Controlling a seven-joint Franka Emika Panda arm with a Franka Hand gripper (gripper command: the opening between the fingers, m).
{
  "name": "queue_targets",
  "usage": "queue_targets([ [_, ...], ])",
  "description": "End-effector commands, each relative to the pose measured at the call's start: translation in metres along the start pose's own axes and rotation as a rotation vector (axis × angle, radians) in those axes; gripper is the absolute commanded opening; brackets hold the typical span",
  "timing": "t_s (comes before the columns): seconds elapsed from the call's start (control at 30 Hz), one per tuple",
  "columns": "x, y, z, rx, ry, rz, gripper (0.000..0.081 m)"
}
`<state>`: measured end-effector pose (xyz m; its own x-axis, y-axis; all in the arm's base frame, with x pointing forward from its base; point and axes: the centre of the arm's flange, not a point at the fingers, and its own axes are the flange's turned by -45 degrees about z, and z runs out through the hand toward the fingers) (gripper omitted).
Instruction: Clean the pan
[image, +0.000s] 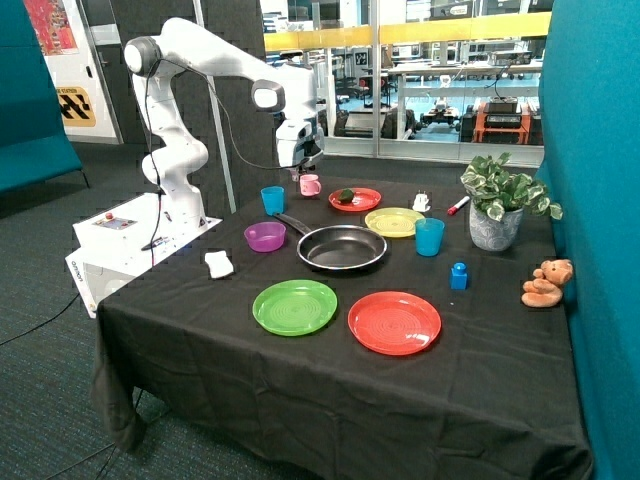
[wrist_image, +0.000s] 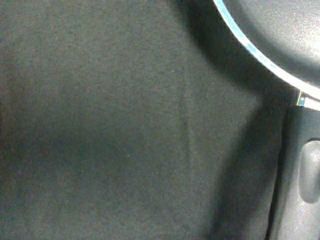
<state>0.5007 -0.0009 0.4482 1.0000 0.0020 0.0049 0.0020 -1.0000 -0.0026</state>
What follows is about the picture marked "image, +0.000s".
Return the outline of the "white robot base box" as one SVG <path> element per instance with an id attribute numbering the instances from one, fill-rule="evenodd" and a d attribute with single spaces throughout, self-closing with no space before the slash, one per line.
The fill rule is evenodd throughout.
<path id="1" fill-rule="evenodd" d="M 106 297 L 220 223 L 200 217 L 189 226 L 165 195 L 144 193 L 73 225 L 79 248 L 66 264 L 91 318 Z"/>

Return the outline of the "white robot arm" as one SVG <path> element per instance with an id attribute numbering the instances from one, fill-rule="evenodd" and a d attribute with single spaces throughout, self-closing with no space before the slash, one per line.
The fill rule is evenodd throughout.
<path id="1" fill-rule="evenodd" d="M 188 176 L 205 165 L 208 150 L 182 121 L 171 88 L 179 73 L 250 80 L 256 109 L 284 116 L 275 133 L 280 167 L 298 175 L 321 159 L 324 132 L 318 124 L 311 68 L 268 65 L 182 18 L 167 20 L 157 36 L 130 40 L 124 58 L 146 127 L 164 143 L 144 158 L 143 172 L 161 188 L 163 210 L 174 231 L 196 231 L 207 223 L 201 193 Z"/>

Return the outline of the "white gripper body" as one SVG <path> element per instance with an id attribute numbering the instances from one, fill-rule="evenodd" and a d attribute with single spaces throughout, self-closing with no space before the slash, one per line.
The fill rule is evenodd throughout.
<path id="1" fill-rule="evenodd" d="M 308 168 L 323 158 L 324 130 L 314 119 L 285 119 L 276 130 L 276 148 L 280 167 Z"/>

